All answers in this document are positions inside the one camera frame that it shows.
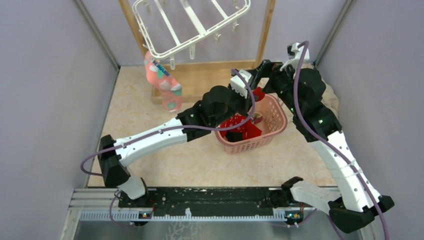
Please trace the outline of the red patterned sock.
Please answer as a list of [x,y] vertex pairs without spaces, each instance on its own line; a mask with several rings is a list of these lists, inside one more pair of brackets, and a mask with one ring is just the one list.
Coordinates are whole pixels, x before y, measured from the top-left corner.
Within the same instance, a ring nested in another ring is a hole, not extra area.
[[[219,126],[219,128],[230,128],[230,127],[234,127],[235,125],[240,124],[241,122],[243,122],[245,119],[246,119],[245,116],[242,116],[240,114],[236,114],[236,115],[230,117],[229,119],[227,119],[226,121],[224,121]],[[230,130],[221,130],[219,133],[220,133],[221,137],[224,137],[227,134],[227,132],[246,134],[250,125],[252,125],[252,119],[249,119],[247,122],[245,122],[241,126],[238,126],[236,128],[232,128]]]

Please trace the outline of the pink plastic laundry basket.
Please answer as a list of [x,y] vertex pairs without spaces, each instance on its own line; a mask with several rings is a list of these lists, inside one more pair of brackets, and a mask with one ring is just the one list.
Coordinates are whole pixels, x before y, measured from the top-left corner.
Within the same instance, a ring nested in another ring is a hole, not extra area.
[[253,120],[238,128],[214,133],[226,153],[236,154],[265,146],[288,125],[288,119],[279,101],[270,94],[265,94],[264,98],[256,103],[254,115]]

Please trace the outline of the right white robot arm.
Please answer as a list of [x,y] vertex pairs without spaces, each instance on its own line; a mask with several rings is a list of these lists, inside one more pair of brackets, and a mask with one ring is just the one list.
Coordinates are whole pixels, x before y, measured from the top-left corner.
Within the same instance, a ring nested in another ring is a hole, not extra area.
[[293,177],[282,185],[283,203],[287,206],[310,205],[326,213],[332,224],[346,234],[380,218],[383,231],[387,233],[384,213],[395,205],[394,201],[372,186],[357,163],[341,123],[322,101],[327,87],[320,72],[264,60],[258,67],[239,73],[244,79],[244,90],[253,90],[262,78],[267,79],[264,92],[276,94],[289,108],[296,129],[321,157],[339,189],[335,194]]

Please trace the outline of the striped maroon purple sock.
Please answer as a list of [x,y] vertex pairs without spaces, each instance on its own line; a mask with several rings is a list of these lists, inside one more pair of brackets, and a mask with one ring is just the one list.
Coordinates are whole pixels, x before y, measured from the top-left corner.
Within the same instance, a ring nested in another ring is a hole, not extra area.
[[254,125],[256,125],[256,124],[261,123],[263,121],[263,119],[264,119],[264,117],[260,112],[254,112],[253,115],[252,115],[251,121]]

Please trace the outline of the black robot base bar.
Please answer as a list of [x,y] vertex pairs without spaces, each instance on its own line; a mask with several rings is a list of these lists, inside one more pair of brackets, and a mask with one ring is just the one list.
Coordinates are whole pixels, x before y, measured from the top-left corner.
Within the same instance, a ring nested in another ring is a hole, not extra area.
[[75,190],[71,207],[82,221],[128,222],[278,222],[297,225],[305,210],[287,204],[280,187],[154,187],[131,200],[113,188]]

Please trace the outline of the pink sock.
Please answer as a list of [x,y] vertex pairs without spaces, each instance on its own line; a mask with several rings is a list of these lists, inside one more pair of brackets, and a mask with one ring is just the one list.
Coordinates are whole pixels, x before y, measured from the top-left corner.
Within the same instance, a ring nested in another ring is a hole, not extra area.
[[144,55],[147,81],[159,90],[162,105],[170,113],[178,112],[182,106],[183,86],[147,51]]

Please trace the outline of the red plain sock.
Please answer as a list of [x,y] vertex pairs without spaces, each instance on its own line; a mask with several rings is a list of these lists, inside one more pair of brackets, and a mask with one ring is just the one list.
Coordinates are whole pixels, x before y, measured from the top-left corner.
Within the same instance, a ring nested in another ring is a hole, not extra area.
[[258,128],[252,121],[248,121],[241,126],[241,132],[245,133],[244,140],[259,137],[262,134],[262,130]]

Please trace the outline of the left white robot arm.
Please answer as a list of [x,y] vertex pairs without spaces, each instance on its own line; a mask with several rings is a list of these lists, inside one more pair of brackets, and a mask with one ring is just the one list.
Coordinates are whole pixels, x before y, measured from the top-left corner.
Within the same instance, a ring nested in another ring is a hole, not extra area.
[[118,188],[138,207],[149,203],[150,193],[144,180],[134,176],[129,166],[140,158],[166,147],[202,138],[235,114],[253,112],[263,92],[256,89],[240,95],[229,86],[214,86],[192,107],[171,120],[144,132],[114,139],[110,134],[100,139],[98,162],[105,187]]

